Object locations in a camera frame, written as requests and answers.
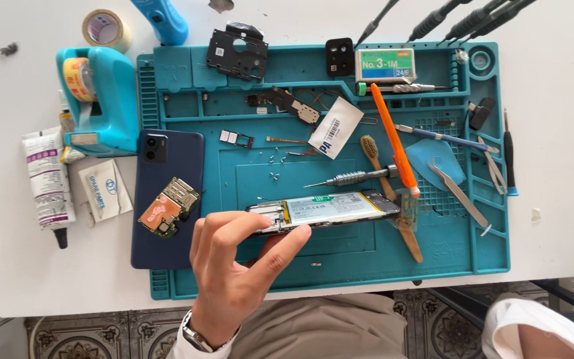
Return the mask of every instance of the wristwatch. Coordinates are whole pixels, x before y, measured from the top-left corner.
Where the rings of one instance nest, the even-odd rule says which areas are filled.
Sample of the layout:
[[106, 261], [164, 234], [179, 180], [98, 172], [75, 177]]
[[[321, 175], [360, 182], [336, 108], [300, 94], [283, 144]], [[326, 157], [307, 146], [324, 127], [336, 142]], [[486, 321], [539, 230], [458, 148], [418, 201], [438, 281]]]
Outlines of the wristwatch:
[[192, 344], [192, 346], [195, 347], [197, 350], [200, 350], [204, 353], [213, 353], [213, 352], [219, 350], [220, 348], [226, 346], [227, 344], [229, 344], [229, 342], [232, 341], [232, 339], [240, 331], [240, 326], [239, 326], [239, 328], [234, 333], [234, 336], [232, 338], [230, 338], [225, 344], [223, 344], [222, 346], [220, 346], [216, 349], [212, 349], [212, 347], [210, 347], [209, 344], [207, 344], [207, 340], [205, 340], [205, 338], [203, 338], [203, 335], [200, 335], [199, 333], [196, 333], [195, 331], [193, 331], [189, 328], [189, 320], [191, 318], [192, 318], [192, 311], [190, 310], [185, 315], [185, 318], [183, 318], [183, 322], [181, 322], [181, 324], [180, 324], [180, 329], [183, 331], [183, 338], [185, 338], [185, 340], [187, 340], [190, 344]]

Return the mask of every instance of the teal repair mat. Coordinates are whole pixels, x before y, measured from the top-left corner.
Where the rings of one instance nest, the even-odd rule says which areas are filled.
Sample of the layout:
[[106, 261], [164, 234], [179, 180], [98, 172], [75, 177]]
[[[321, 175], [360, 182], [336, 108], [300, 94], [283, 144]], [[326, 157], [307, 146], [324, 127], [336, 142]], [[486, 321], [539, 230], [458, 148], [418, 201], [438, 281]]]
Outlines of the teal repair mat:
[[[399, 45], [363, 44], [359, 48], [397, 48]], [[394, 123], [463, 135], [472, 141], [477, 141], [480, 135], [488, 145], [501, 150], [491, 155], [504, 172], [497, 44], [465, 43], [460, 49], [469, 54], [471, 61], [464, 64], [459, 64], [455, 50], [445, 45], [436, 48], [434, 42], [427, 42], [410, 46], [416, 50], [418, 79], [415, 82], [453, 86], [453, 89], [422, 94], [385, 92], [384, 99]], [[153, 54], [142, 54], [137, 59], [142, 126], [198, 132], [205, 137], [201, 216], [243, 210], [264, 202], [258, 197], [276, 200], [362, 188], [381, 190], [376, 179], [342, 188], [302, 188], [341, 173], [371, 171], [359, 143], [363, 135], [375, 139], [383, 166], [392, 163], [393, 150], [371, 94], [356, 95], [354, 76], [327, 75], [324, 45], [270, 47], [267, 71], [261, 82], [244, 82], [219, 74], [216, 69], [207, 67], [206, 52], [207, 46], [156, 47]], [[312, 128], [269, 103], [251, 107], [245, 102], [246, 95], [267, 92], [271, 86], [288, 90], [321, 110], [323, 116], [327, 111], [320, 103], [312, 103], [314, 97], [325, 91], [320, 100], [329, 108], [337, 93], [341, 93], [366, 117], [376, 119], [363, 119], [363, 122], [378, 123], [359, 124], [335, 160], [324, 155], [288, 155], [286, 151], [313, 151], [307, 144], [270, 142], [267, 136], [306, 141]], [[486, 96], [492, 96], [498, 104], [482, 130], [475, 132], [465, 126], [467, 105], [469, 101], [479, 103]], [[219, 141], [221, 130], [254, 137], [251, 149]], [[411, 134], [399, 135], [405, 147], [420, 140]], [[480, 236], [483, 228], [450, 193], [419, 176], [422, 195], [415, 235], [424, 257], [422, 263], [414, 261], [397, 229], [385, 220], [314, 229], [309, 242], [278, 276], [271, 291], [507, 272], [510, 260], [506, 196], [499, 195], [491, 183], [482, 153], [461, 146], [451, 146], [451, 149], [466, 175], [461, 189], [492, 225], [484, 237]], [[403, 187], [397, 178], [389, 181], [393, 189]], [[238, 247], [237, 261], [256, 257], [263, 241], [264, 238], [243, 241]], [[154, 299], [196, 296], [191, 270], [151, 270], [150, 274]]]

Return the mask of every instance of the tape dispenser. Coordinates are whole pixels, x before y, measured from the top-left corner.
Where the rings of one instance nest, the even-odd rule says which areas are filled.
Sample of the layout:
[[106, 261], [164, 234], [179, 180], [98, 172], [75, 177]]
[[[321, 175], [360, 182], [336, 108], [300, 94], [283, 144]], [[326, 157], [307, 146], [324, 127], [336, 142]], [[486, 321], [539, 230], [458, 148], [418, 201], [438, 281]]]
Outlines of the tape dispenser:
[[60, 49], [57, 70], [75, 121], [65, 143], [93, 157], [135, 155], [139, 114], [132, 61], [108, 47]]

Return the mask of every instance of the phone battery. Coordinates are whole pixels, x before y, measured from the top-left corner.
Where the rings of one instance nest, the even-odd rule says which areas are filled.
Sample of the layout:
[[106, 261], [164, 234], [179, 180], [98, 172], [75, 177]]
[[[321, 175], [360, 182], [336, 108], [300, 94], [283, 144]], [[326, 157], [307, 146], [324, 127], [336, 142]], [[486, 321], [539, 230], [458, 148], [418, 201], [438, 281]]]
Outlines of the phone battery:
[[340, 222], [352, 216], [369, 216], [382, 211], [360, 192], [344, 192], [285, 200], [292, 225], [314, 220]]
[[356, 82], [401, 82], [416, 79], [413, 49], [361, 49], [355, 52]]

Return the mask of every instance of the white table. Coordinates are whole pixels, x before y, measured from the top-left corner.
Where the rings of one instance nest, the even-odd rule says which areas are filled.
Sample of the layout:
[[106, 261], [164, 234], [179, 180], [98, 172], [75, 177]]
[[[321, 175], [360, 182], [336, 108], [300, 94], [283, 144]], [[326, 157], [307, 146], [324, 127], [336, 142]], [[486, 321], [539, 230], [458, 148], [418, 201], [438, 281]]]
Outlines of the white table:
[[[218, 14], [208, 0], [174, 0], [189, 24], [186, 45], [208, 44], [214, 28], [229, 19], [265, 31], [270, 45], [320, 44], [330, 38], [356, 40], [385, 0], [235, 0]], [[367, 42], [404, 42], [428, 12], [444, 0], [402, 0]], [[441, 40], [474, 7], [460, 6], [426, 40]], [[154, 301], [148, 271], [130, 266], [132, 212], [89, 229], [84, 220], [68, 229], [60, 250], [50, 231], [40, 231], [20, 136], [58, 124], [59, 88], [55, 54], [83, 47], [81, 21], [107, 8], [134, 34], [126, 53], [132, 61], [158, 45], [152, 28], [128, 0], [0, 0], [0, 47], [17, 40], [19, 52], [0, 56], [0, 316], [76, 314], [190, 305]], [[508, 273], [436, 279], [421, 287], [522, 281], [574, 276], [574, 2], [538, 1], [483, 40], [499, 43], [502, 105], [510, 112], [519, 197], [511, 197]], [[69, 168], [77, 216], [84, 201], [78, 169], [100, 162], [85, 159]], [[136, 160], [117, 159], [133, 198]], [[531, 208], [542, 220], [530, 220]], [[336, 293], [399, 290], [410, 282], [268, 295], [270, 299]]]

